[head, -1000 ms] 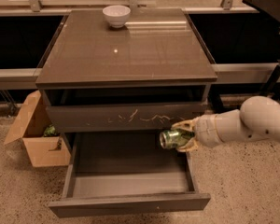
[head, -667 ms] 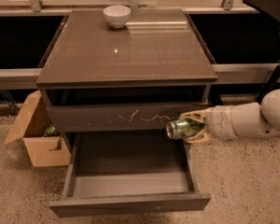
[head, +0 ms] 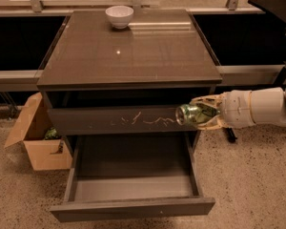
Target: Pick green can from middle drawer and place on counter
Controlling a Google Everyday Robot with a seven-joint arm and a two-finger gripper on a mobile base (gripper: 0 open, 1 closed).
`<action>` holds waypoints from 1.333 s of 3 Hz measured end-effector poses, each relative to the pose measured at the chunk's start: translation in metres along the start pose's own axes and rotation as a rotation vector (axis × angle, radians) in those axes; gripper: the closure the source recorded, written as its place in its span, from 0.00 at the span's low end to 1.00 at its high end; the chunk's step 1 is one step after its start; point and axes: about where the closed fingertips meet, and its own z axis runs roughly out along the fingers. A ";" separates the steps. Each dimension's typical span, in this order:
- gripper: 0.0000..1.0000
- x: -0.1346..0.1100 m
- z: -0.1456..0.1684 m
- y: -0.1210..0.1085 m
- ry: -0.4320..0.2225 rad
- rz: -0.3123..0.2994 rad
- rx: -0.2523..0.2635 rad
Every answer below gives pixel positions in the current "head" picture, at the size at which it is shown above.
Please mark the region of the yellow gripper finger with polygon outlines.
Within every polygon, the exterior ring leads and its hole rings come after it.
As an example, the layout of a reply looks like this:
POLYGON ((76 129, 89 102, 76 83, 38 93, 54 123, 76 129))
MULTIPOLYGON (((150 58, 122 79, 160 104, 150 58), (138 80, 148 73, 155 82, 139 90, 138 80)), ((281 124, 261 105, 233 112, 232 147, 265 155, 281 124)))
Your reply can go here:
POLYGON ((216 115, 214 117, 201 116, 198 119, 198 124, 197 124, 198 130, 211 131, 225 127, 226 127, 225 122, 219 115, 216 115))
POLYGON ((197 103, 202 103, 204 105, 210 106, 212 108, 218 109, 222 102, 220 94, 212 94, 212 95, 205 95, 193 98, 190 101, 191 105, 195 105, 197 103))

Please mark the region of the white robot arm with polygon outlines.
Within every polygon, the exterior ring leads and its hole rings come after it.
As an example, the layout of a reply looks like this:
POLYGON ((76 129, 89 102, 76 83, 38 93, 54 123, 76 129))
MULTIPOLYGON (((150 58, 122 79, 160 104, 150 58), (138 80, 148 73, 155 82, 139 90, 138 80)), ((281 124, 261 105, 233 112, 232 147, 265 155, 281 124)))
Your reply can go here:
POLYGON ((286 89, 280 87, 233 90, 194 98, 190 104, 198 106, 192 123, 199 130, 239 129, 263 124, 286 127, 286 89))

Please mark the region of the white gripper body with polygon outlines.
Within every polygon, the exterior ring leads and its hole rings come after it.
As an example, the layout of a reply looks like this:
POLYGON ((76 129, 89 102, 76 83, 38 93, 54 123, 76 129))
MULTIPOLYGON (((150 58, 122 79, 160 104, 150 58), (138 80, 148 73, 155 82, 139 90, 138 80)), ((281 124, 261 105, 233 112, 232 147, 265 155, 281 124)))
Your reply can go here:
POLYGON ((254 126, 251 115, 251 91, 231 91, 221 95, 220 115, 229 128, 254 126))

